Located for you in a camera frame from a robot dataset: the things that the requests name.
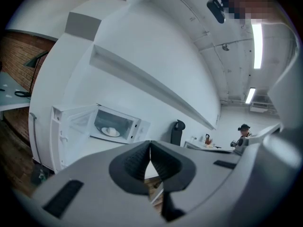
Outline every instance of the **concrete ceiling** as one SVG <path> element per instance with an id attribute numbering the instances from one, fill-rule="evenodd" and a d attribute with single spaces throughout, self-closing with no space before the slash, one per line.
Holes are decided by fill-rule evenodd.
<path id="1" fill-rule="evenodd" d="M 166 11 L 196 45 L 222 102 L 244 101 L 250 87 L 255 87 L 257 94 L 266 94 L 294 54 L 294 36 L 286 26 L 262 25 L 262 67 L 255 70 L 250 24 L 241 25 L 228 17 L 219 24 L 206 6 L 208 0 L 151 1 Z"/>

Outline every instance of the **brick wall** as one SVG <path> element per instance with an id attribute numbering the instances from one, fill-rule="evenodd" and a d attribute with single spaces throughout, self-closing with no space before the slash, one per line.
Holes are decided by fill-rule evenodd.
<path id="1" fill-rule="evenodd" d="M 0 41 L 0 61 L 2 71 L 7 72 L 17 83 L 29 91 L 34 68 L 23 66 L 29 59 L 41 52 L 50 51 L 54 41 L 43 39 L 38 36 L 27 35 L 17 32 L 7 32 Z M 35 84 L 39 70 L 46 56 L 40 59 L 34 75 Z M 28 135 L 28 110 L 29 107 L 7 110 L 4 118 L 25 140 L 29 141 Z"/>

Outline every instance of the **table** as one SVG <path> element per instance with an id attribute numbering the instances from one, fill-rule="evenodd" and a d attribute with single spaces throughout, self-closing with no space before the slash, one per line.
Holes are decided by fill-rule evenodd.
<path id="1" fill-rule="evenodd" d="M 213 151 L 213 152 L 226 152 L 226 153 L 232 153 L 233 150 L 227 150 L 227 149 L 221 149 L 221 148 L 207 148 L 205 147 L 204 143 L 202 142 L 190 142 L 190 141 L 185 141 L 184 144 L 185 148 L 189 148 L 189 149 L 196 149 L 196 150 L 203 150 L 203 151 Z"/>
<path id="2" fill-rule="evenodd" d="M 16 91 L 26 91 L 8 73 L 0 72 L 0 119 L 3 120 L 3 111 L 15 108 L 29 107 L 30 99 L 15 95 Z"/>

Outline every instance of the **ceiling light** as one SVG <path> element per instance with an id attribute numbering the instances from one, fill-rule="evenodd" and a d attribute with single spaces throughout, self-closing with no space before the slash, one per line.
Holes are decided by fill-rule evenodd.
<path id="1" fill-rule="evenodd" d="M 254 69 L 260 69 L 262 63 L 262 53 L 263 53 L 262 26 L 252 25 L 252 32 L 254 34 L 254 44 L 255 44 Z"/>
<path id="2" fill-rule="evenodd" d="M 250 92 L 248 93 L 248 96 L 247 96 L 247 99 L 246 99 L 246 104 L 250 104 L 251 100 L 252 100 L 252 97 L 254 96 L 255 94 L 255 91 L 256 89 L 255 88 L 250 88 Z"/>

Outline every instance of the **microwave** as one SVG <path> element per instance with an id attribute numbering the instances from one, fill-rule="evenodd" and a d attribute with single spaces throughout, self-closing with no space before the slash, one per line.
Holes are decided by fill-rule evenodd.
<path id="1" fill-rule="evenodd" d="M 147 121 L 99 105 L 90 135 L 130 144 L 145 140 L 149 126 Z"/>

